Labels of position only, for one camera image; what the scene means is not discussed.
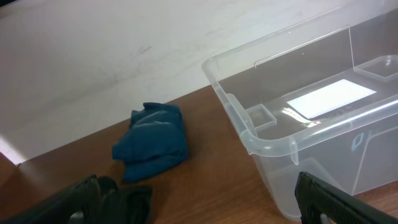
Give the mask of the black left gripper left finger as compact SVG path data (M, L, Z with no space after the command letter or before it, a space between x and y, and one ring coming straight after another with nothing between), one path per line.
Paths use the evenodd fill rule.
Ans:
M95 223L100 206L98 179L91 175L1 223Z

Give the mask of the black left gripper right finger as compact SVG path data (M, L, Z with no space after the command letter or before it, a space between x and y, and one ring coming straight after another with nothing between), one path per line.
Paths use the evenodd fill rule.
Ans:
M394 218L308 173L300 172L295 198L301 222L397 224Z

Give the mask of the dark blue taped knit garment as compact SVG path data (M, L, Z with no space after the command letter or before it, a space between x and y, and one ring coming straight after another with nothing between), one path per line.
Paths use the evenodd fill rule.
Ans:
M141 111L132 111L128 131L112 147L112 158L125 165L124 183L167 171L189 155L180 108L153 102L143 106Z

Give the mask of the small black folded garment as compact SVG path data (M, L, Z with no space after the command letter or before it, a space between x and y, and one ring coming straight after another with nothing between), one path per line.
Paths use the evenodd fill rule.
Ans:
M97 178L101 206L97 223L146 224L149 220L152 187L139 185L120 189L110 177Z

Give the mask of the clear plastic storage bin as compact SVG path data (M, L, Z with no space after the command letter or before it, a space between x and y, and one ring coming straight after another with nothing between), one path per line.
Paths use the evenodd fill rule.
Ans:
M350 195L397 180L397 2L347 1L202 69L281 214L309 172ZM287 102L342 79L377 93L307 119Z

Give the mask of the white label in bin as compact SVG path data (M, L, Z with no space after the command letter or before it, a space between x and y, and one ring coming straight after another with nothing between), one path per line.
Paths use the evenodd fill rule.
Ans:
M342 79L287 103L307 119L315 118L350 103L373 95L377 91Z

